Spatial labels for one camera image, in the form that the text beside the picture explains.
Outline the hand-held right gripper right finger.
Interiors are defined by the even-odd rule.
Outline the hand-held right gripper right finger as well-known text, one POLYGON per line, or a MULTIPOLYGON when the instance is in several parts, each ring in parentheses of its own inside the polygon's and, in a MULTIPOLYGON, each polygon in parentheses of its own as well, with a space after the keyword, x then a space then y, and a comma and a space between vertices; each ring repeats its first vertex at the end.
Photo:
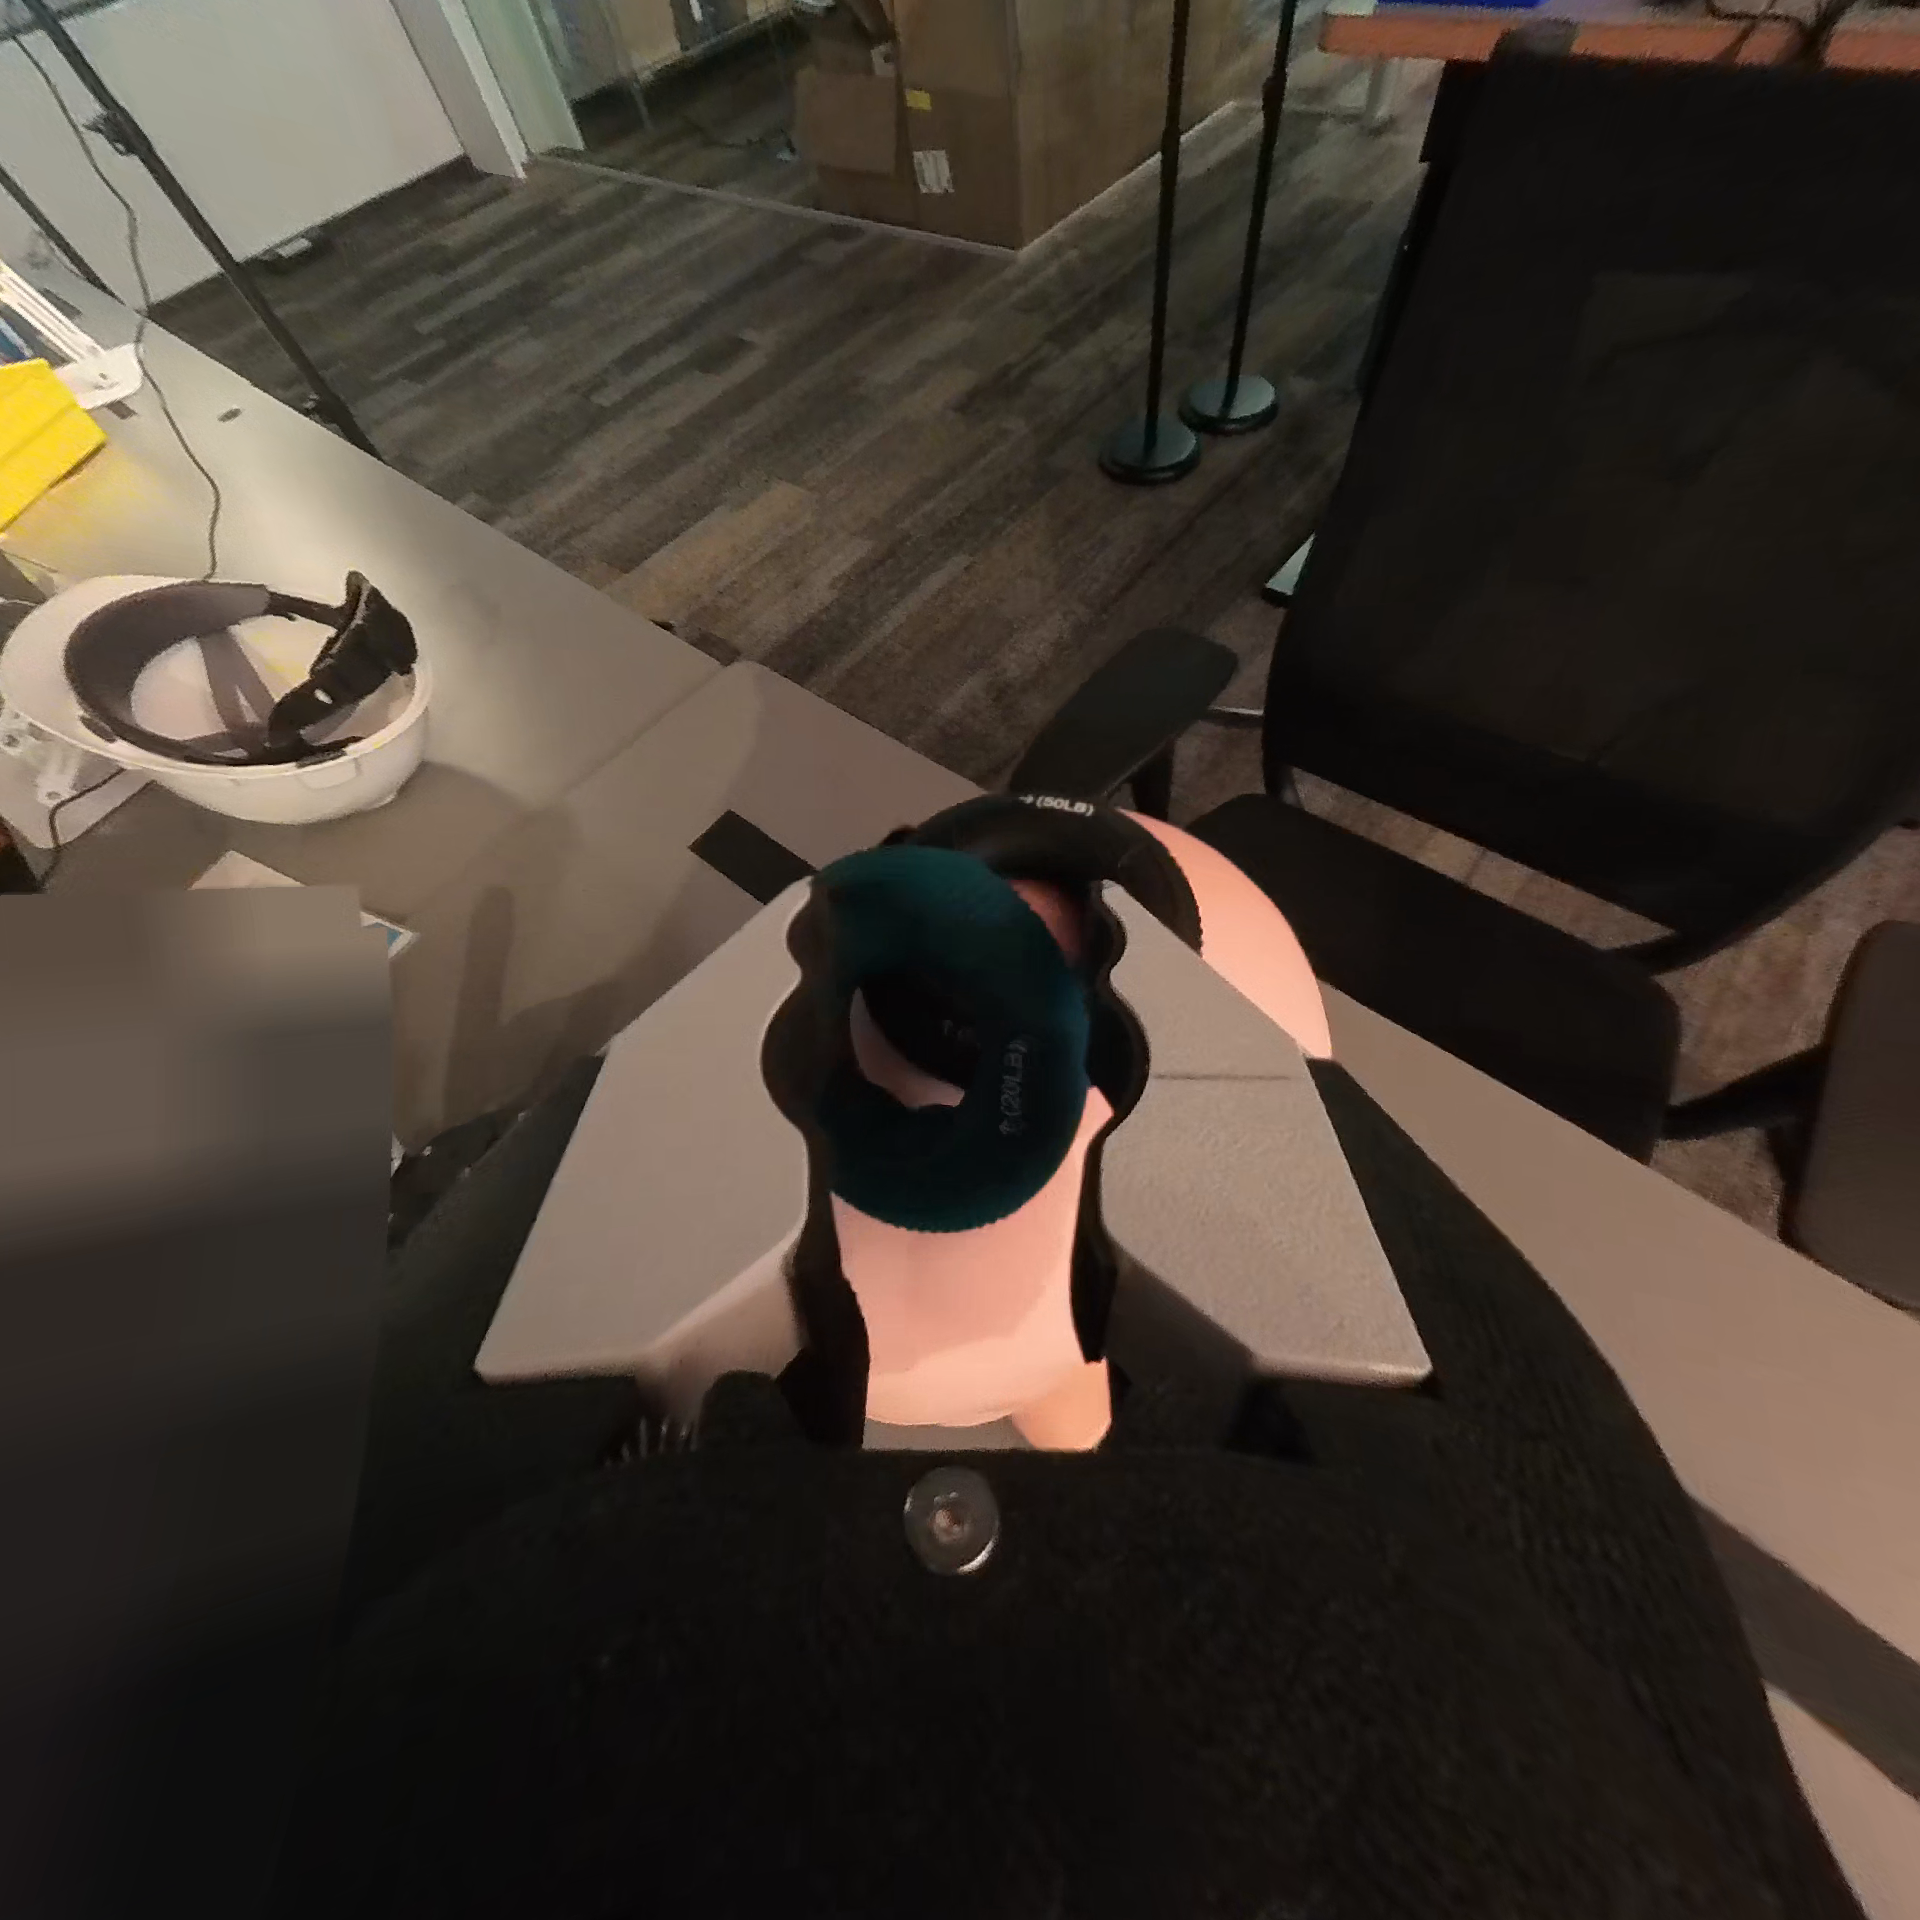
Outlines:
POLYGON ((1314 1078, 1332 1024, 1297 940, 1259 907, 1222 969, 1116 882, 1102 904, 1119 937, 1109 983, 1145 1048, 1144 1085, 1100 1147, 1109 1356, 1136 1382, 1427 1382, 1314 1078))

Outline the wooden desk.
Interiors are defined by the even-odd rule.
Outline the wooden desk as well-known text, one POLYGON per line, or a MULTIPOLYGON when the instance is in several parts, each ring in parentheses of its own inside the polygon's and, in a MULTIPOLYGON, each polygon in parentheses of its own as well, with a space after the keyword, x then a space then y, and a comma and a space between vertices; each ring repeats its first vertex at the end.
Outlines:
POLYGON ((1503 34, 1543 30, 1583 58, 1785 65, 1915 78, 1915 3, 1547 2, 1323 3, 1315 44, 1364 61, 1483 61, 1503 34))

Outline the yellow plastic tray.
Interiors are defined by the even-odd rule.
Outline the yellow plastic tray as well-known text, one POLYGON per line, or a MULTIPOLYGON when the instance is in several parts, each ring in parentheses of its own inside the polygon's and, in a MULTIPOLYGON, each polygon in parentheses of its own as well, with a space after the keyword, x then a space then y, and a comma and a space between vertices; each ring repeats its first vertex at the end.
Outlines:
POLYGON ((105 432, 52 363, 1 363, 1 527, 108 446, 105 432))

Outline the black tape strip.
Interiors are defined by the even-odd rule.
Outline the black tape strip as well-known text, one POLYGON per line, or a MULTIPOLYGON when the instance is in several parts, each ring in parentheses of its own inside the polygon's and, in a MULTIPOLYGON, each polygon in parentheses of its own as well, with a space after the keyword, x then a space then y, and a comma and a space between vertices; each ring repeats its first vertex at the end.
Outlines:
POLYGON ((687 844, 687 853, 755 906, 780 900, 785 889, 808 883, 816 874, 801 853, 732 808, 719 812, 687 844))

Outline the stacked cardboard boxes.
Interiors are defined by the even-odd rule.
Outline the stacked cardboard boxes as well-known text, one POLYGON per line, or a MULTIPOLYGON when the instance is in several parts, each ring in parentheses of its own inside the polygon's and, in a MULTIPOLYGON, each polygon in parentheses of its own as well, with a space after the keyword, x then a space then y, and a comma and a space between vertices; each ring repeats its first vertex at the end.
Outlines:
POLYGON ((1021 250, 1159 147, 1172 2, 808 8, 790 135, 826 211, 1021 250))

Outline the black tripod stand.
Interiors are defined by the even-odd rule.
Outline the black tripod stand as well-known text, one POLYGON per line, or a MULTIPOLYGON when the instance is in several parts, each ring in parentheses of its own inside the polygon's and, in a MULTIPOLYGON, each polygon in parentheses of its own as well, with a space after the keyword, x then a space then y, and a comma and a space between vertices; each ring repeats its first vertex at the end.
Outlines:
POLYGON ((373 443, 372 433, 347 404, 347 398, 335 390, 323 369, 308 354, 305 345, 286 323, 252 267, 227 247, 227 240, 220 228, 213 226, 201 204, 197 204, 186 189, 174 168, 151 142, 143 124, 122 101, 122 97, 98 72, 93 61, 88 59, 82 45, 68 30, 63 17, 53 10, 52 3, 45 2, 23 2, 22 10, 32 22, 29 31, 43 38, 53 48, 62 64, 72 72, 74 82, 93 101, 99 118, 110 128, 114 138, 124 146, 145 178, 154 181, 155 191, 177 214, 182 226, 188 228, 188 232, 211 259, 217 276, 225 280, 225 283, 248 307, 255 325, 270 338, 279 358, 291 367, 291 371, 295 371, 300 377, 303 407, 310 411, 310 416, 323 422, 342 439, 381 463, 385 455, 378 443, 373 443))

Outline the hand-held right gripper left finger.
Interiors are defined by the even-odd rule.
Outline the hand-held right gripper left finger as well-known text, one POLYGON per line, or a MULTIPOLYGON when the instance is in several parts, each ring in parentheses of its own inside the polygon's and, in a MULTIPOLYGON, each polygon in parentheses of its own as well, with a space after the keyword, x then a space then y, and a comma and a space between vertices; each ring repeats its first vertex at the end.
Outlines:
POLYGON ((869 1341, 832 1212, 853 1072, 829 872, 790 883, 605 1046, 474 1367, 620 1379, 687 1422, 730 1374, 859 1444, 869 1341))

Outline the white plastic rack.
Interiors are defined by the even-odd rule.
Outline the white plastic rack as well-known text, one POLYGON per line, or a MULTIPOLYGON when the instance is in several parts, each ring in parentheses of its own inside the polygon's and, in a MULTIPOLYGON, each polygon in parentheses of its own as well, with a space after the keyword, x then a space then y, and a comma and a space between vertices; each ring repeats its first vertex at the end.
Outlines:
POLYGON ((85 411, 130 401, 145 385, 139 347, 105 347, 57 299, 1 261, 1 366, 45 363, 85 411))

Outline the white hard hat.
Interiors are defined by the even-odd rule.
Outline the white hard hat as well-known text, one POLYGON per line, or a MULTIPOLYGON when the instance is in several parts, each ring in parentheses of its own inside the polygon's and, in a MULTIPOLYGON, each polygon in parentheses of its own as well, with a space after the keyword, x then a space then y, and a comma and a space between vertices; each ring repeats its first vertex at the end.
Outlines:
POLYGON ((308 826, 397 796, 432 683, 413 623, 359 571, 333 601, 124 573, 23 612, 1 691, 20 737, 225 820, 308 826))

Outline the white and blue paper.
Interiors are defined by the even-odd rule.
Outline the white and blue paper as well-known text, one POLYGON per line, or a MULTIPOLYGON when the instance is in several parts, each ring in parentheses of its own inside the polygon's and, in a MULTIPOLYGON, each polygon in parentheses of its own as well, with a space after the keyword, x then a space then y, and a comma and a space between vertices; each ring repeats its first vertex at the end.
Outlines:
MULTIPOLYGON (((282 874, 236 849, 221 852, 200 876, 189 879, 189 887, 197 891, 286 891, 305 885, 305 879, 282 874)), ((389 960, 406 954, 418 940, 409 928, 373 914, 364 904, 357 906, 357 922, 372 930, 389 960)))

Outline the black stanchion post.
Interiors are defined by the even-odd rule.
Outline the black stanchion post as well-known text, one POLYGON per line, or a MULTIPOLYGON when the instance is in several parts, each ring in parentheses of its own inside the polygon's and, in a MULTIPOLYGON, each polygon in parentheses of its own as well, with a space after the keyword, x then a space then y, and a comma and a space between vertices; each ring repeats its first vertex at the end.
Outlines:
POLYGON ((1200 435, 1235 438, 1250 433, 1269 424, 1280 406, 1273 383, 1245 367, 1245 349, 1258 289, 1266 214, 1280 147, 1297 11, 1297 2, 1280 3, 1269 64, 1259 85, 1259 139, 1253 159, 1226 366, 1220 376, 1194 382, 1179 404, 1181 424, 1200 435))
POLYGON ((1164 122, 1157 143, 1157 197, 1153 270, 1150 282, 1147 347, 1140 413, 1118 426, 1100 446, 1098 466, 1116 483, 1131 487, 1173 483, 1198 466, 1192 428, 1166 409, 1166 343, 1175 247, 1183 112, 1188 85, 1190 2, 1169 3, 1164 122))

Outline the black mesh office chair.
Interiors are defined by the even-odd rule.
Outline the black mesh office chair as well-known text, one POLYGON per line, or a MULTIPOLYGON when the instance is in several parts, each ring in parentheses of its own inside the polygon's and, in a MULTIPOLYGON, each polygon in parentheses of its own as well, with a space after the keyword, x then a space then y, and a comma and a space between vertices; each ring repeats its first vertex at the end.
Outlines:
POLYGON ((1915 812, 1913 69, 1456 59, 1394 319, 1188 835, 1341 996, 1648 1162, 1662 975, 1915 812))

